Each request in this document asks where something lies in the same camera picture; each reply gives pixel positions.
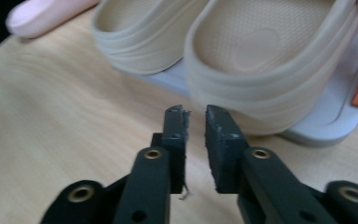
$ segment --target slipper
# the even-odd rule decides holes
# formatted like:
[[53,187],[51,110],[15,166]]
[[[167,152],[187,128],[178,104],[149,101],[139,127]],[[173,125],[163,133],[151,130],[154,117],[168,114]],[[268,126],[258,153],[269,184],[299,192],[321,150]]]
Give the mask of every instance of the slipper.
[[186,39],[190,97],[230,109],[246,133],[281,133],[313,108],[357,30],[356,0],[211,1]]
[[167,69],[183,56],[187,30],[208,0],[105,0],[92,32],[116,69],[139,75]]
[[13,35],[35,38],[98,2],[99,0],[27,0],[9,12],[7,29]]

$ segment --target pink slipper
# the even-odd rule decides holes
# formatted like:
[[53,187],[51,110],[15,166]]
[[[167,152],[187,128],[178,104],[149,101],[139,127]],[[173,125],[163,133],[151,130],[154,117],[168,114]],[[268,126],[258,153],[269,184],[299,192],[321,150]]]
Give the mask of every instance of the pink slipper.
[[9,12],[7,29],[13,35],[35,38],[98,2],[99,0],[27,0]]

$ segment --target wood grain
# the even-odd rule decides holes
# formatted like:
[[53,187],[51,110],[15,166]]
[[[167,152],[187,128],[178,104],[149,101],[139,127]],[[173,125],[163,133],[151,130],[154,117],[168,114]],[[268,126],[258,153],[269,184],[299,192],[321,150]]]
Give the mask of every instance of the wood grain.
[[[233,195],[218,195],[203,143],[204,117],[189,99],[109,66],[94,47],[92,10],[35,40],[0,46],[0,223],[38,223],[67,185],[108,185],[161,132],[172,105],[191,110],[185,201],[172,196],[171,223],[241,223]],[[304,183],[358,183],[358,127],[341,144],[303,147],[277,136],[249,137],[274,150]]]

